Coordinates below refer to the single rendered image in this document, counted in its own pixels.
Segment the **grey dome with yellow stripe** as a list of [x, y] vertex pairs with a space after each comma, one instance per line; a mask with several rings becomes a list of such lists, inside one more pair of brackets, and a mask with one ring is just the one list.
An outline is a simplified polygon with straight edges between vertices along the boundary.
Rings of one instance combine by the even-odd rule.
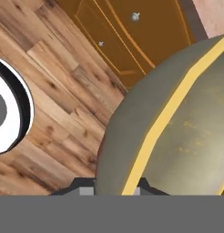
[[224, 189], [224, 35], [177, 52], [127, 93], [97, 156], [96, 193], [132, 195], [141, 178], [168, 195]]

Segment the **white and black round thing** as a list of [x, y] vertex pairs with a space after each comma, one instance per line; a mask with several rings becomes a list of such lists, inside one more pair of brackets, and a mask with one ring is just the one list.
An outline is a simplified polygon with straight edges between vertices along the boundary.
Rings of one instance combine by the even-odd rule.
[[0, 155], [22, 141], [32, 127], [34, 116], [30, 88], [21, 75], [0, 58]]

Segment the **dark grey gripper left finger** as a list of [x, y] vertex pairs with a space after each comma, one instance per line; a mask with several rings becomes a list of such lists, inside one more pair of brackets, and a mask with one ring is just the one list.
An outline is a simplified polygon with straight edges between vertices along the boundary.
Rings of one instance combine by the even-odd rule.
[[53, 192], [52, 196], [94, 196], [95, 182], [96, 180], [92, 177], [78, 177], [68, 187], [63, 187]]

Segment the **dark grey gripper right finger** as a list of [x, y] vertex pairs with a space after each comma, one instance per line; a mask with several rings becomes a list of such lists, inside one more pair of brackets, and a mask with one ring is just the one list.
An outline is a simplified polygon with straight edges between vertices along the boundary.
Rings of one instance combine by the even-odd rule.
[[144, 177], [142, 177], [139, 180], [138, 186], [140, 187], [140, 194], [141, 195], [158, 195], [158, 196], [166, 196], [167, 195], [167, 193], [165, 193], [161, 190], [158, 190], [154, 187], [151, 187]]

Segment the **brown cupboard door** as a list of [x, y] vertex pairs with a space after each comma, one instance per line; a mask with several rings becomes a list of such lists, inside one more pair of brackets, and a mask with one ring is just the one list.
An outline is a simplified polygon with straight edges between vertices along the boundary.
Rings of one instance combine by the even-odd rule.
[[101, 8], [100, 0], [56, 1], [127, 89], [146, 74], [141, 60]]
[[[99, 4], [145, 70], [196, 41], [179, 0], [100, 0]], [[140, 13], [137, 22], [131, 18], [134, 12]]]

